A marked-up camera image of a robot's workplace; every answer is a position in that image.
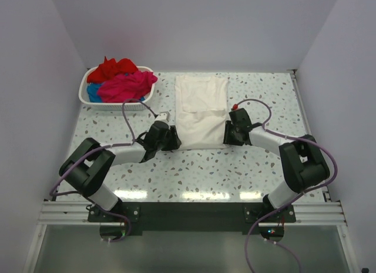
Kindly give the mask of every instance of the laundry basket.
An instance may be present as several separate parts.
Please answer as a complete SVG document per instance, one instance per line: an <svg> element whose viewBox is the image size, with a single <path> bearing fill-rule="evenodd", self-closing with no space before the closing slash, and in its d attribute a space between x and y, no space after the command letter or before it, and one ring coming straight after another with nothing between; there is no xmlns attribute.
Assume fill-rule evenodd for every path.
<svg viewBox="0 0 376 273"><path fill-rule="evenodd" d="M78 98L83 104L88 105L92 109L95 109L95 110L122 110L121 103L92 103L90 102L88 91L86 90L86 88L88 87L88 83L86 82L86 80L88 78L88 75L91 72L93 72L96 68L97 66L95 68L89 69L83 76L80 89L78 91ZM145 66L138 66L137 68L142 72L153 72L150 68L147 68ZM145 100L143 101L143 103L145 103L146 105L149 105L153 97L154 88L155 88L155 83L152 85L152 89L150 93L145 96ZM124 109L125 110L145 110L146 108L141 103L126 103L124 105Z"/></svg>

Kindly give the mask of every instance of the pile of clothes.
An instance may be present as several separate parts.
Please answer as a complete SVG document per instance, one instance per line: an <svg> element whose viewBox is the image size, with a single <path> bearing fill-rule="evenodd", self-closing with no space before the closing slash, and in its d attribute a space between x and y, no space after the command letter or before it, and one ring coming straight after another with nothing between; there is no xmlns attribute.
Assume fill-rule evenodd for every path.
<svg viewBox="0 0 376 273"><path fill-rule="evenodd" d="M158 78L152 72L141 72L130 59L107 60L87 78L90 102L123 103L127 99L143 101Z"/></svg>

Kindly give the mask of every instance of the speckled tabletop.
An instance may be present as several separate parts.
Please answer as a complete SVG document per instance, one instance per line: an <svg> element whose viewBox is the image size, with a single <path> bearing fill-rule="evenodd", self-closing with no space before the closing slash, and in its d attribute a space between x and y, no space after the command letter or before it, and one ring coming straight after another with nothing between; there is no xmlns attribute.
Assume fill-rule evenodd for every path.
<svg viewBox="0 0 376 273"><path fill-rule="evenodd" d="M216 75L229 80L228 106L244 98L258 98L272 106L269 129L290 135L305 134L294 86L288 73L176 73L156 72L155 112L169 111L175 117L174 81L176 75ZM262 122L267 110L253 102L244 104L252 122ZM136 135L153 123L149 111L128 112ZM93 137L102 143L130 141L121 112L103 112L82 106L70 146L70 153L81 141ZM230 147L223 150L158 152L143 164L114 166L105 184L126 201L261 201L283 180L280 159L258 147ZM72 187L63 182L59 191ZM59 201L85 201L79 195L58 197ZM323 202L321 190L306 194L299 201Z"/></svg>

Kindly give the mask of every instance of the white wall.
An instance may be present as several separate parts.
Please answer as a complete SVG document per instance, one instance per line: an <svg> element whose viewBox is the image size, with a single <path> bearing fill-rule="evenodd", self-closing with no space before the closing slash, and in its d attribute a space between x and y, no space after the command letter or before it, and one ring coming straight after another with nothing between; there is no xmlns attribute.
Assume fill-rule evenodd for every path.
<svg viewBox="0 0 376 273"><path fill-rule="evenodd" d="M333 151L340 199L362 267L376 270L376 0L338 0L298 70L308 120Z"/></svg>
<svg viewBox="0 0 376 273"><path fill-rule="evenodd" d="M335 0L53 0L85 66L296 69Z"/></svg>
<svg viewBox="0 0 376 273"><path fill-rule="evenodd" d="M21 272L85 68L51 0L0 0L0 29L0 271Z"/></svg>

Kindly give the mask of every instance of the basket rim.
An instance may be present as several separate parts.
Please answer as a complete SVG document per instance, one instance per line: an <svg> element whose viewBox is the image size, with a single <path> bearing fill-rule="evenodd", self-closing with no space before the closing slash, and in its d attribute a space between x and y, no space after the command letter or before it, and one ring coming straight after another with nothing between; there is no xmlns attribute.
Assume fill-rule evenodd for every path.
<svg viewBox="0 0 376 273"><path fill-rule="evenodd" d="M82 81L81 81L81 84L80 84L80 88L78 90L78 98L80 99L81 103L85 104L85 105L92 105L92 106L121 106L122 103L93 103L93 102L87 102L83 99L82 97L82 93L83 93L83 84L84 83L87 83L86 80L88 78L88 75L93 72L95 69L97 68L97 66L95 66L94 68L91 68L89 69L85 75L83 76L82 78ZM142 69L146 69L148 72L154 72L152 71L151 68L147 67L147 66L137 66L137 68L142 68ZM143 103L147 103L153 96L154 94L154 88L155 88L155 83L152 84L152 89L150 91L150 94L148 95L148 97L142 101ZM139 103L127 103L125 106L137 106L139 105Z"/></svg>

